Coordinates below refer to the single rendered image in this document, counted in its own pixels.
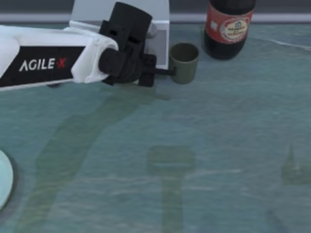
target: bottle label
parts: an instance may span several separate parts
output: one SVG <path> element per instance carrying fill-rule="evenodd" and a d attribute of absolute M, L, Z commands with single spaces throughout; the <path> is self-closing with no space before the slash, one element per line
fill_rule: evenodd
<path fill-rule="evenodd" d="M 253 11 L 231 16 L 217 11 L 210 3 L 208 6 L 206 32 L 214 40 L 232 44 L 244 40 L 248 33 Z"/>

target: soda bottle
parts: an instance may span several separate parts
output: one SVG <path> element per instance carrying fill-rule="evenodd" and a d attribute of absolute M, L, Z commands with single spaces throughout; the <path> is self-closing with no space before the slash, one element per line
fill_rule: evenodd
<path fill-rule="evenodd" d="M 204 30 L 206 52 L 229 60 L 243 48 L 256 0 L 210 0 Z"/>

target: agile-x logo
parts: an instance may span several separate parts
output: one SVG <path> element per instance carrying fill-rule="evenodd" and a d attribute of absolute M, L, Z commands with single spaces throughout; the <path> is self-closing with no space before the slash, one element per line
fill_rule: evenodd
<path fill-rule="evenodd" d="M 19 71 L 63 69 L 66 67 L 66 60 L 66 57 L 58 58 L 57 60 L 56 58 L 24 60 Z"/>

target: dark liquid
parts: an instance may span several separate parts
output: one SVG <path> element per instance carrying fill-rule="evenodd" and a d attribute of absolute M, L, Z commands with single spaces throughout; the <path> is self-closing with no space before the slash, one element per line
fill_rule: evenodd
<path fill-rule="evenodd" d="M 226 15 L 245 15 L 255 8 L 256 0 L 210 0 L 211 5 Z M 229 60 L 234 58 L 244 47 L 246 38 L 233 44 L 224 44 L 212 39 L 204 31 L 204 45 L 206 52 L 213 58 Z"/>

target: black label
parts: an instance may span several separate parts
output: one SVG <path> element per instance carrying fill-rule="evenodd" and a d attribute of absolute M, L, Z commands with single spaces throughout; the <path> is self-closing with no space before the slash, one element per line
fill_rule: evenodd
<path fill-rule="evenodd" d="M 73 79 L 71 68 L 85 47 L 20 47 L 0 77 L 0 87 Z"/>

